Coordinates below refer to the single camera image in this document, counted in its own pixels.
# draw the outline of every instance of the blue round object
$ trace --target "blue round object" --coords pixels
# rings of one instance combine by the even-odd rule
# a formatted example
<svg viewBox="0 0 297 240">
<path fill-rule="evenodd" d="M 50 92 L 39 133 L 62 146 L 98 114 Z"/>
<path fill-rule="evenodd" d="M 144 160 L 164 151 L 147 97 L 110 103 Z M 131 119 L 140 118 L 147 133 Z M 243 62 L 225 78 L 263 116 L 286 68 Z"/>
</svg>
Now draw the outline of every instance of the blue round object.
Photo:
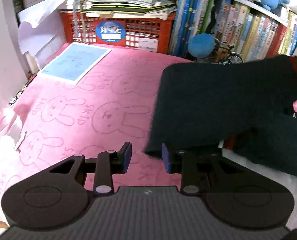
<svg viewBox="0 0 297 240">
<path fill-rule="evenodd" d="M 212 53 L 215 39 L 211 34 L 197 34 L 188 43 L 188 52 L 196 58 L 203 58 Z"/>
<path fill-rule="evenodd" d="M 125 38 L 125 29 L 115 21 L 104 21 L 96 27 L 96 38 L 105 42 L 119 42 Z"/>
</svg>

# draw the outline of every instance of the blue card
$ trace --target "blue card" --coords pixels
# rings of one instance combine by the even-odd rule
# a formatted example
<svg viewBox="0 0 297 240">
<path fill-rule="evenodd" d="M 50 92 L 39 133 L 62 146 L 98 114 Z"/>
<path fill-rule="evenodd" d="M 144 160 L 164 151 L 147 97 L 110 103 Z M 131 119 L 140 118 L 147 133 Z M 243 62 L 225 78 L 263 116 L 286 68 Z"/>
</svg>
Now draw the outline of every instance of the blue card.
<svg viewBox="0 0 297 240">
<path fill-rule="evenodd" d="M 76 85 L 111 49 L 73 42 L 38 75 Z"/>
</svg>

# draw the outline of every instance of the red plastic basket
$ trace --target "red plastic basket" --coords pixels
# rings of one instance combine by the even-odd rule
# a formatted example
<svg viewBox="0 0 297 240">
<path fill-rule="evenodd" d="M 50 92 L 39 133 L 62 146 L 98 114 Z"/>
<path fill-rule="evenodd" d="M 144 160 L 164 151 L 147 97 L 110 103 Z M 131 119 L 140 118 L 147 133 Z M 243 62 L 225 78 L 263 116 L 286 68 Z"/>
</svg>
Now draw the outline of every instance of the red plastic basket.
<svg viewBox="0 0 297 240">
<path fill-rule="evenodd" d="M 61 13 L 64 32 L 67 42 L 82 42 L 84 36 L 82 28 L 81 14 L 77 13 L 79 37 L 74 34 L 73 13 Z M 139 49 L 138 41 L 142 38 L 155 39 L 158 41 L 157 52 L 166 54 L 170 42 L 170 35 L 175 13 L 171 13 L 166 21 L 155 18 L 91 18 L 85 17 L 86 42 L 89 44 L 101 43 L 111 44 L 127 48 Z M 115 21 L 121 23 L 125 28 L 125 38 L 115 43 L 104 42 L 96 39 L 96 26 L 103 21 Z"/>
</svg>

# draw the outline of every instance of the dark garment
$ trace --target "dark garment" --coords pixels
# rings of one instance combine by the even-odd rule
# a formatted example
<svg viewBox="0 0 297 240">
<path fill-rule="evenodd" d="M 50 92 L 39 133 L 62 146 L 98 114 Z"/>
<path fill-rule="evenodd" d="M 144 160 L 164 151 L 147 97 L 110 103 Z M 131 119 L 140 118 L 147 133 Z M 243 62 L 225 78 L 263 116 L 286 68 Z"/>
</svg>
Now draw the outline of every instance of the dark garment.
<svg viewBox="0 0 297 240">
<path fill-rule="evenodd" d="M 297 118 L 259 113 L 253 128 L 242 137 L 237 137 L 234 152 L 253 163 L 297 176 Z"/>
<path fill-rule="evenodd" d="M 293 114 L 297 73 L 289 57 L 235 65 L 184 63 L 161 77 L 145 152 L 213 145 L 249 130 L 257 113 Z"/>
</svg>

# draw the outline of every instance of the white shelf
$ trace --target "white shelf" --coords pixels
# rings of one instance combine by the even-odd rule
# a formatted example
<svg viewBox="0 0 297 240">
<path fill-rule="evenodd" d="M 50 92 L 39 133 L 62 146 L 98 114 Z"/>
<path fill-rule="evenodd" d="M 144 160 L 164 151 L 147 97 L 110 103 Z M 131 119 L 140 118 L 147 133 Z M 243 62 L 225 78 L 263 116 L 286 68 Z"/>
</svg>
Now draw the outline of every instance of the white shelf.
<svg viewBox="0 0 297 240">
<path fill-rule="evenodd" d="M 245 4 L 269 17 L 271 17 L 272 19 L 276 20 L 277 22 L 283 24 L 284 26 L 288 26 L 288 23 L 286 21 L 283 21 L 280 17 L 278 17 L 276 14 L 273 14 L 272 12 L 264 9 L 263 7 L 255 4 L 255 3 L 252 3 L 251 1 L 248 1 L 248 0 L 234 0 L 234 1 L 237 1 L 237 2 L 240 2 L 242 4 Z"/>
</svg>

